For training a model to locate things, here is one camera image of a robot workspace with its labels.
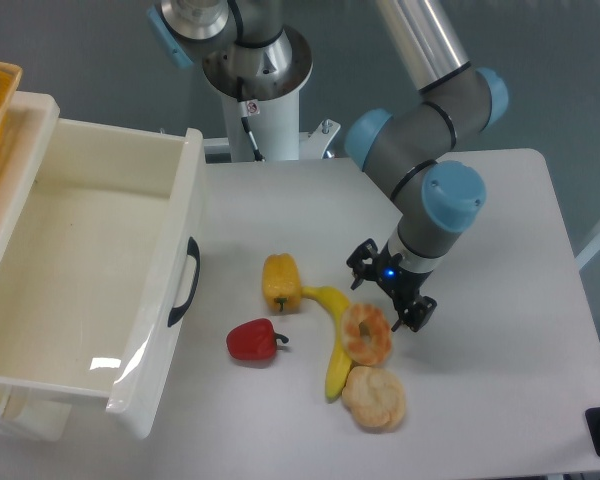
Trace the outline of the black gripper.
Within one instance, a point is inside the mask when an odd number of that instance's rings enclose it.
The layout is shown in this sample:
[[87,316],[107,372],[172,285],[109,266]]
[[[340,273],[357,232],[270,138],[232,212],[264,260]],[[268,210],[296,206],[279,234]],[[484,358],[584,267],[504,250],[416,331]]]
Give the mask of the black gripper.
[[437,302],[429,296],[422,296],[420,288],[431,275],[431,271],[414,273],[399,265],[398,260],[389,252],[386,245],[379,254],[375,241],[365,240],[351,253],[346,265],[351,269],[353,282],[351,289],[357,289],[364,281],[372,281],[391,298],[398,315],[391,327],[396,332],[400,327],[407,327],[412,332],[421,330],[430,320]]

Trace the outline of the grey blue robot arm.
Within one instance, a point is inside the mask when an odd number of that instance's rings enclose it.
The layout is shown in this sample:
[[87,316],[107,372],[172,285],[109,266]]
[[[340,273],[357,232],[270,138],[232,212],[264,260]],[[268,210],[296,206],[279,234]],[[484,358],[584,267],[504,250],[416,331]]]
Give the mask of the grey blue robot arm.
[[[367,240],[348,258],[356,283],[376,283],[399,326],[420,330],[436,308],[420,290],[474,222],[486,188],[470,167],[446,159],[458,142],[497,121],[508,90],[469,61],[437,1],[381,1],[378,11],[421,97],[412,112],[365,113],[345,138],[347,155],[401,212],[383,247]],[[310,47],[284,24],[278,1],[158,1],[149,25],[174,64],[200,64],[220,95],[235,162],[320,158],[332,123],[299,131],[299,92],[313,66]]]

